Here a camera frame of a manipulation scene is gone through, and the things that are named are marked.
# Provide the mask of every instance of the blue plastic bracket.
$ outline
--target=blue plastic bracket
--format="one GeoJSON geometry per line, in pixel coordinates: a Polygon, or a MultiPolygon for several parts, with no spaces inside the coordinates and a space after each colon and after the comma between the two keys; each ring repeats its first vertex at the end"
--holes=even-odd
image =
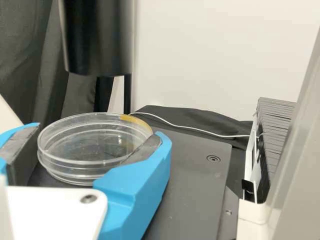
{"type": "Polygon", "coordinates": [[[155,214],[170,177],[171,140],[156,132],[161,145],[146,160],[115,167],[93,182],[108,198],[100,240],[138,240],[155,214]]]}

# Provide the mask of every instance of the black cloth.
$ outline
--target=black cloth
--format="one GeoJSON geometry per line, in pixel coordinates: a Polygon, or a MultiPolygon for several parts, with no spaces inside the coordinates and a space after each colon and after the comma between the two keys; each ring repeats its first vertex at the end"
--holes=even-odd
{"type": "Polygon", "coordinates": [[[57,0],[0,1],[0,95],[24,124],[92,112],[95,88],[65,70],[57,0]]]}
{"type": "MultiPolygon", "coordinates": [[[[147,105],[137,110],[137,112],[154,114],[176,125],[198,128],[221,135],[249,135],[252,126],[252,121],[238,121],[216,112],[193,108],[147,105]]],[[[220,138],[199,131],[173,127],[153,116],[142,114],[135,114],[134,116],[139,117],[154,127],[231,144],[232,152],[226,185],[237,194],[238,197],[242,197],[241,180],[245,174],[245,156],[248,137],[220,138]]]]}

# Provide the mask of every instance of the white cable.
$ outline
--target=white cable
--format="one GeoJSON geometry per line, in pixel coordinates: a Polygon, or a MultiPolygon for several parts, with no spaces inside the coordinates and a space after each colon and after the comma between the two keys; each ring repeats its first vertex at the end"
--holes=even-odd
{"type": "Polygon", "coordinates": [[[162,117],[159,117],[157,115],[154,115],[154,114],[148,113],[148,112],[139,112],[139,111],[137,111],[137,112],[132,112],[129,115],[134,115],[134,114],[149,115],[149,116],[157,118],[157,119],[165,122],[166,124],[168,124],[170,126],[173,126],[173,127],[176,127],[176,128],[195,130],[195,131],[198,131],[198,132],[203,132],[203,133],[210,134],[210,135],[213,135],[213,136],[216,136],[216,137],[219,137],[219,138],[224,138],[224,139],[227,139],[227,138],[248,138],[248,137],[250,137],[250,135],[220,135],[220,134],[217,134],[217,133],[214,133],[214,132],[206,131],[206,130],[195,128],[195,127],[191,127],[191,126],[176,125],[176,124],[173,124],[173,123],[163,119],[162,117]]]}

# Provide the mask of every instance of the black pole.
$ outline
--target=black pole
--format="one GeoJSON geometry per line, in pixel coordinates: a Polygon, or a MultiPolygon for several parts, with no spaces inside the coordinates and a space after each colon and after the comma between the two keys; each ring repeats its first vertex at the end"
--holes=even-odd
{"type": "Polygon", "coordinates": [[[131,112],[131,85],[132,75],[124,75],[124,100],[123,100],[123,113],[129,114],[131,112]]]}
{"type": "Polygon", "coordinates": [[[114,77],[100,76],[96,78],[94,112],[107,112],[110,103],[114,77]]]}

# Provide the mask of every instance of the petri dish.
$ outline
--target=petri dish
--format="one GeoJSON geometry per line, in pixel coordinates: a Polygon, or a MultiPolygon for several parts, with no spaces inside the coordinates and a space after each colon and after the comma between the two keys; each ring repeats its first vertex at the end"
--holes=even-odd
{"type": "Polygon", "coordinates": [[[54,178],[90,186],[121,165],[153,134],[134,116],[106,112],[78,114],[58,120],[38,136],[37,156],[54,178]]]}

